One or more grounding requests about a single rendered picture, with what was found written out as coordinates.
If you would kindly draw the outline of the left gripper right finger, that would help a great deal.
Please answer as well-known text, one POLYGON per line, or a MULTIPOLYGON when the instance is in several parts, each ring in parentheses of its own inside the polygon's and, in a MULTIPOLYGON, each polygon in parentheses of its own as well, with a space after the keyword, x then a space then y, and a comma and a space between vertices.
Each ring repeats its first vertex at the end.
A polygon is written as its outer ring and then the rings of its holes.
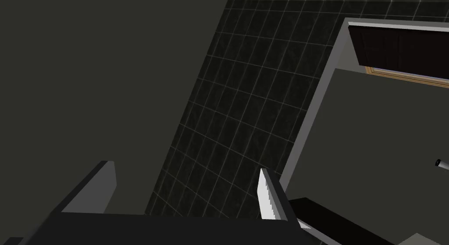
POLYGON ((298 221, 274 171, 266 168, 260 169, 257 198, 262 219, 298 221))

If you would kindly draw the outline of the grey door leaf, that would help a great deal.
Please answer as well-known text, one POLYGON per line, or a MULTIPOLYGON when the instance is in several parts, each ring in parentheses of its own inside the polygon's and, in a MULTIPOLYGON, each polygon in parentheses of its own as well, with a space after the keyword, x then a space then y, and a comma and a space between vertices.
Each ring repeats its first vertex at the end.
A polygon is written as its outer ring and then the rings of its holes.
POLYGON ((449 245, 449 88, 337 69, 286 191, 398 244, 449 245))

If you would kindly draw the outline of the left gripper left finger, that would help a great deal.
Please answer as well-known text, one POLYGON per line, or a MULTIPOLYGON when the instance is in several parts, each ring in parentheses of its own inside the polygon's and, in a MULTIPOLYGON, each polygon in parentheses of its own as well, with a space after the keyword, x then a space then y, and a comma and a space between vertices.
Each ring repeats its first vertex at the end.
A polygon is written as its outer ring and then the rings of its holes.
POLYGON ((113 161, 100 161, 62 201, 54 213, 104 213, 117 186, 113 161))

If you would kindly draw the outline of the dark brown cabinet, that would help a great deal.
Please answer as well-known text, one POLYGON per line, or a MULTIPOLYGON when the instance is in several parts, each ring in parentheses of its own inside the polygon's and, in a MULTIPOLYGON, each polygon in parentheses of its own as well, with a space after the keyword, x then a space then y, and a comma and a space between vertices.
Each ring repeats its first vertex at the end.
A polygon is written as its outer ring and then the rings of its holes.
POLYGON ((449 80, 449 32, 349 25, 359 65, 449 80))

